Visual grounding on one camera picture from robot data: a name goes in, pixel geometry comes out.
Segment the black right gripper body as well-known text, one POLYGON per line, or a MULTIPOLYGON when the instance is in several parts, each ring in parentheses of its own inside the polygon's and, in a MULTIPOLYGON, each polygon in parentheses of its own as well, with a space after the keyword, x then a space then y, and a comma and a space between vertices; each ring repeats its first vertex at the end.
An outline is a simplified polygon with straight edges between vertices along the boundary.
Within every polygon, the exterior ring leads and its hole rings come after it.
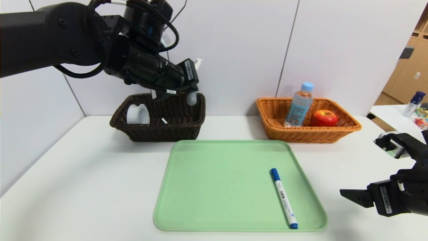
POLYGON ((389 180, 371 183, 368 191, 379 215, 428 215, 427 169, 401 169, 389 180))

